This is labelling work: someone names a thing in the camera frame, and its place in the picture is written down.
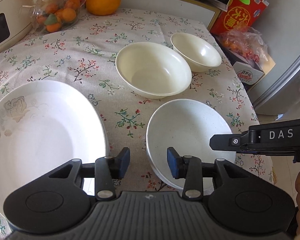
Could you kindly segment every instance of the floral tablecloth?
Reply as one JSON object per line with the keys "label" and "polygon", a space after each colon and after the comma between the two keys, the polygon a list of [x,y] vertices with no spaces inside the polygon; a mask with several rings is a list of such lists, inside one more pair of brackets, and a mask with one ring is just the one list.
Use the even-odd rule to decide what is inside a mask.
{"label": "floral tablecloth", "polygon": [[[170,36],[176,32],[208,41],[222,55],[222,65],[193,73],[190,87],[177,96],[153,100],[135,94],[115,69],[117,53],[138,41],[172,48]],[[206,27],[198,21],[152,11],[119,9],[97,17],[83,10],[73,28],[45,36],[29,34],[0,54],[0,99],[22,84],[44,79],[68,83],[91,101],[105,124],[112,155],[122,147],[130,148],[130,167],[124,179],[114,181],[117,190],[173,190],[155,176],[145,146],[148,121],[167,101],[190,98],[204,102],[223,116],[234,133],[258,124],[243,85]],[[236,164],[273,181],[269,157],[238,154]],[[0,237],[9,233],[0,215]]]}

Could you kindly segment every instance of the box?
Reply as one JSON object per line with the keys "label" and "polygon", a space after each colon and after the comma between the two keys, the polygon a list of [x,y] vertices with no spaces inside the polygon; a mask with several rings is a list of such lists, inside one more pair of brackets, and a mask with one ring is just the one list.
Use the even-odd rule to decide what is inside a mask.
{"label": "box", "polygon": [[246,5],[239,0],[229,2],[228,11],[222,12],[219,18],[212,26],[210,32],[216,35],[232,30],[239,22],[244,21],[251,26],[269,3],[266,0],[250,0]]}
{"label": "box", "polygon": [[228,60],[230,61],[234,71],[236,72],[238,78],[241,80],[242,83],[253,85],[254,83],[258,82],[260,78],[263,77],[265,74],[260,65],[253,60],[246,60],[241,55],[226,49],[222,46],[219,38],[214,35],[214,38],[220,48],[222,49],[223,53],[226,55]]}

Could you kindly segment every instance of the glass jar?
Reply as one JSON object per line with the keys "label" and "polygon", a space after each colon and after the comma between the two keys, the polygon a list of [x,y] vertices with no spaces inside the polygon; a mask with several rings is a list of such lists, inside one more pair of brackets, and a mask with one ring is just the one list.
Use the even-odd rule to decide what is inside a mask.
{"label": "glass jar", "polygon": [[62,31],[73,26],[86,0],[37,0],[31,13],[33,28],[42,33]]}

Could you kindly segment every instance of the orange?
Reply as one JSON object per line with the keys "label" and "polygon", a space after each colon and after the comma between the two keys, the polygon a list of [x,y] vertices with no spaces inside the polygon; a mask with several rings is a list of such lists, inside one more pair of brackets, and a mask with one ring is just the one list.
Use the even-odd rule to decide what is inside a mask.
{"label": "orange", "polygon": [[55,13],[56,11],[58,11],[59,6],[56,3],[50,3],[46,6],[45,8],[45,12],[46,14],[51,14],[51,13]]}
{"label": "orange", "polygon": [[47,17],[45,17],[45,16],[43,16],[43,15],[39,15],[39,16],[37,17],[37,23],[38,23],[39,25],[43,25],[43,23],[45,22],[46,19],[47,19]]}
{"label": "orange", "polygon": [[64,8],[62,11],[62,19],[67,23],[72,22],[76,18],[76,16],[77,14],[71,8]]}
{"label": "orange", "polygon": [[65,8],[71,8],[73,10],[78,10],[80,7],[80,0],[68,0],[65,4]]}
{"label": "orange", "polygon": [[62,18],[62,11],[63,11],[63,9],[59,9],[58,11],[56,11],[56,12],[54,13],[54,15],[55,15],[56,17]]}
{"label": "orange", "polygon": [[87,0],[86,8],[95,15],[109,15],[117,10],[120,2],[121,0]]}
{"label": "orange", "polygon": [[47,25],[47,31],[50,32],[50,33],[54,33],[54,32],[57,32],[58,30],[60,30],[61,28],[61,23],[60,22],[57,22],[55,24],[51,24],[51,25]]}

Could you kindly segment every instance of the cream bowl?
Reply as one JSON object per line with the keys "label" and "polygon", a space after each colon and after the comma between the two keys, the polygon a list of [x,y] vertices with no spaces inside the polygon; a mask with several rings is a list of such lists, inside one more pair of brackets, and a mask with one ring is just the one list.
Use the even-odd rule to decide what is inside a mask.
{"label": "cream bowl", "polygon": [[[235,152],[214,151],[209,146],[215,134],[231,134],[227,122],[217,111],[191,99],[176,99],[160,106],[151,116],[146,132],[146,152],[154,173],[166,184],[183,189],[185,179],[172,177],[167,148],[180,156],[192,155],[202,162],[214,163],[224,158],[234,163]],[[204,194],[213,191],[211,178],[203,179]]]}
{"label": "cream bowl", "polygon": [[205,40],[189,33],[175,33],[171,36],[173,50],[189,64],[193,72],[205,72],[222,63],[219,52]]}
{"label": "cream bowl", "polygon": [[191,70],[178,53],[153,42],[137,42],[121,49],[115,60],[119,75],[145,98],[177,95],[191,83]]}

